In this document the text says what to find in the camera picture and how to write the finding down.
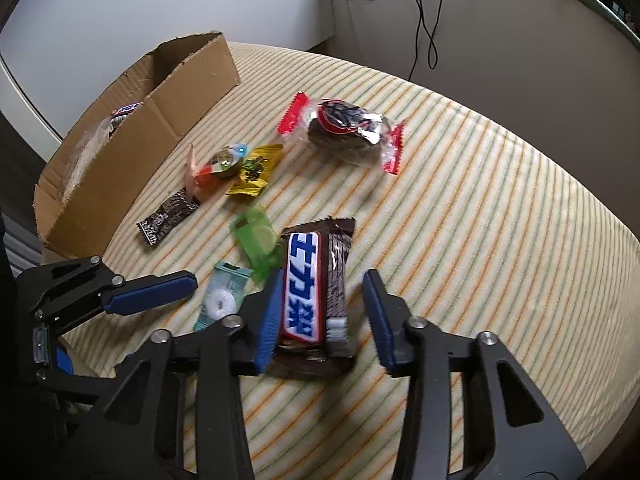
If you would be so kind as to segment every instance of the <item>wrapped cookie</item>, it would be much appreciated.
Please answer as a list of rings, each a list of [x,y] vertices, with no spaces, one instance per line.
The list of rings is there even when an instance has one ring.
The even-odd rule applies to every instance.
[[[278,126],[286,139],[302,140],[346,162],[398,174],[404,121],[339,99],[298,92]]]
[[[327,218],[281,234],[287,251],[274,360],[297,376],[329,379],[354,365],[344,288],[354,229],[353,218]]]

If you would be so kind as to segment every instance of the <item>candy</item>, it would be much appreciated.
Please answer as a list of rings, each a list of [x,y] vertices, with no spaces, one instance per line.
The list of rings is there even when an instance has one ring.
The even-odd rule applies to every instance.
[[[330,378],[353,367],[344,273],[354,229],[353,218],[327,218],[281,234],[287,256],[275,360],[289,371]]]
[[[251,261],[254,282],[263,283],[271,267],[279,267],[282,262],[279,238],[268,216],[261,207],[250,207],[234,219],[231,232]]]
[[[235,314],[244,298],[244,287],[251,270],[220,260],[213,268],[207,291],[200,307],[200,315],[193,326],[194,332],[229,314]]]
[[[238,181],[226,194],[260,195],[281,158],[282,144],[255,148],[244,160]]]
[[[196,184],[199,187],[207,187],[220,178],[235,176],[240,171],[247,151],[246,144],[225,146],[215,153],[195,174]]]
[[[187,216],[196,211],[200,202],[196,198],[190,200],[185,189],[172,194],[162,202],[160,207],[142,222],[136,225],[142,232],[145,242],[151,246],[161,242]]]
[[[398,174],[404,121],[338,99],[298,92],[278,126],[285,139],[310,142],[346,162]]]
[[[132,105],[123,106],[122,108],[118,108],[111,112],[111,119],[109,123],[109,136],[111,137],[113,133],[118,129],[124,119],[126,119],[136,108],[140,108],[142,103],[133,103]]]

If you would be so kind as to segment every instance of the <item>cardboard box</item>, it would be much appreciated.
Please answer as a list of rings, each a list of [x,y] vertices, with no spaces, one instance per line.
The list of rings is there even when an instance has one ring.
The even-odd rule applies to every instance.
[[[45,247],[67,258],[103,254],[160,164],[239,82],[220,32],[167,41],[125,70],[80,117],[40,175],[33,206]],[[144,104],[118,127],[62,203],[58,188],[82,134],[116,108],[139,101]]]

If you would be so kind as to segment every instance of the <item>white label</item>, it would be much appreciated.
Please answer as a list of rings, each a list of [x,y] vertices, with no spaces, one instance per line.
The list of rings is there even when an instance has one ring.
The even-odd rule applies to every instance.
[[[321,341],[318,233],[293,233],[285,275],[284,332],[308,343]]]

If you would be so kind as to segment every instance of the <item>round table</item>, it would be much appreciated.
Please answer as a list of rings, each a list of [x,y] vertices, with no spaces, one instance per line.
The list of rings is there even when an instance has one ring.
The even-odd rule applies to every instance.
[[[446,332],[492,330],[535,380],[588,462],[639,393],[639,243],[587,189],[503,127],[436,92],[350,62],[252,44],[230,46],[242,83],[218,102],[149,181],[104,261],[126,278],[194,272],[183,304],[135,316],[101,315],[68,334],[100,375],[160,327],[190,332],[218,260],[248,265],[229,230],[245,200],[221,188],[156,248],[135,222],[182,187],[190,144],[199,164],[226,144],[277,142],[296,91],[341,98],[406,119],[398,176],[288,146],[256,200],[274,228],[326,216],[357,220],[346,291],[355,369],[331,383],[242,378],[257,479],[389,478],[406,380],[385,375],[360,285],[377,268],[391,294]],[[452,468],[462,464],[460,382],[452,378]],[[188,403],[193,403],[195,382]],[[185,466],[193,470],[193,410]]]

